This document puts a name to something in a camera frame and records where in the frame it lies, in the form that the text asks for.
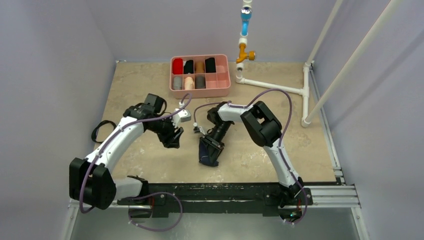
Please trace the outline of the pink divided organizer tray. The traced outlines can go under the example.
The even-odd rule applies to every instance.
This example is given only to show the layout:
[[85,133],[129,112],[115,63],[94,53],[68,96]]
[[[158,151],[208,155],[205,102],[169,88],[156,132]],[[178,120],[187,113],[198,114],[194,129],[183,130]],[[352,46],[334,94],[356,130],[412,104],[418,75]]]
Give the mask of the pink divided organizer tray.
[[170,60],[169,90],[176,99],[225,97],[231,79],[225,54],[174,56]]

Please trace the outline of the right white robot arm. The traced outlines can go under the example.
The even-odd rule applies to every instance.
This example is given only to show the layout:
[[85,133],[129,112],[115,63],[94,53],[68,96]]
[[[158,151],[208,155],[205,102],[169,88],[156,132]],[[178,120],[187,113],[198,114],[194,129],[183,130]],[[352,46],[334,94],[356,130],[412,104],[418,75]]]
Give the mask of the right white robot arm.
[[225,148],[224,136],[234,123],[243,123],[251,140],[262,147],[269,157],[279,183],[276,197],[283,207],[294,203],[304,191],[304,182],[294,169],[283,144],[285,129],[267,107],[258,101],[251,106],[221,102],[207,112],[207,120],[214,124],[199,139],[198,161],[208,167],[219,165],[218,157]]

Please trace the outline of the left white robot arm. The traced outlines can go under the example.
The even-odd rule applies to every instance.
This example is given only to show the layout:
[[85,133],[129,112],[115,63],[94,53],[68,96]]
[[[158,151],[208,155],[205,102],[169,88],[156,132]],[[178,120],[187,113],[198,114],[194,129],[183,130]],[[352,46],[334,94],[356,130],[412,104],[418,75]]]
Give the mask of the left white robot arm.
[[146,131],[155,133],[165,148],[178,149],[184,129],[180,123],[191,119],[186,107],[192,100],[187,93],[172,113],[165,114],[167,101],[149,93],[144,102],[131,105],[112,133],[83,159],[69,165],[69,196],[79,202],[86,214],[94,208],[107,209],[112,202],[131,199],[138,205],[149,199],[148,182],[138,176],[115,180],[112,171],[132,143]]

